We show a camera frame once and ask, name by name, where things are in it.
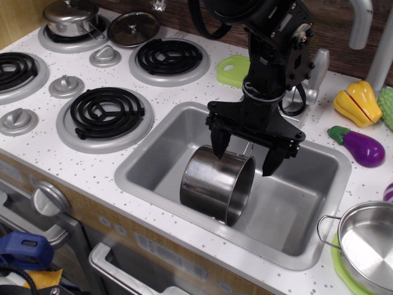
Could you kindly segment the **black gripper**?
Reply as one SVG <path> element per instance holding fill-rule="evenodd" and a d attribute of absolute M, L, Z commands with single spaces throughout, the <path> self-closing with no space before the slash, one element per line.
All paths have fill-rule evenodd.
<path fill-rule="evenodd" d="M 211 101 L 206 125 L 211 131 L 214 155 L 221 159 L 232 135 L 269 148 L 263 162 L 263 176 L 271 176 L 284 159 L 295 157 L 305 134 L 286 121 L 279 112 L 284 92 L 264 96 L 243 84 L 243 99 L 238 102 Z"/>

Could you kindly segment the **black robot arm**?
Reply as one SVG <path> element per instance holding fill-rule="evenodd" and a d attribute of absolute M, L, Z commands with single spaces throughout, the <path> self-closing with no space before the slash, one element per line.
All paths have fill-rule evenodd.
<path fill-rule="evenodd" d="M 216 157 L 237 136 L 268 149 L 263 175 L 271 176 L 283 160 L 295 157 L 305 134 L 282 116 L 288 90 L 309 79 L 314 63 L 309 56 L 313 36 L 311 13 L 301 1 L 189 1 L 191 19 L 199 33 L 212 40 L 234 25 L 248 33 L 249 70 L 239 102 L 212 101 L 206 119 Z"/>

